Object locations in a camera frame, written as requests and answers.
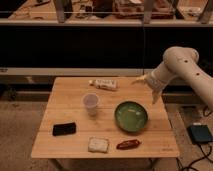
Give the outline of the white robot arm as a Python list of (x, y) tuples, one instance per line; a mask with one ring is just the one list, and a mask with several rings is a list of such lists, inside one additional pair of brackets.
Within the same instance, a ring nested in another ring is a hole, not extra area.
[(213, 77), (198, 65), (199, 53), (194, 48), (173, 46), (165, 50), (162, 62), (151, 72), (137, 77), (152, 89), (156, 103), (165, 87), (175, 78), (183, 79), (213, 111)]

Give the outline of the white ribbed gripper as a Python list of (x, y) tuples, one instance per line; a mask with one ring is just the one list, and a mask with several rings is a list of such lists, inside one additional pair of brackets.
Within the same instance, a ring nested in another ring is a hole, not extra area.
[(161, 92), (168, 84), (167, 80), (162, 80), (158, 77), (154, 71), (151, 71), (146, 76), (137, 77), (131, 84), (146, 83), (153, 89), (152, 91), (152, 103), (155, 104), (161, 97)]

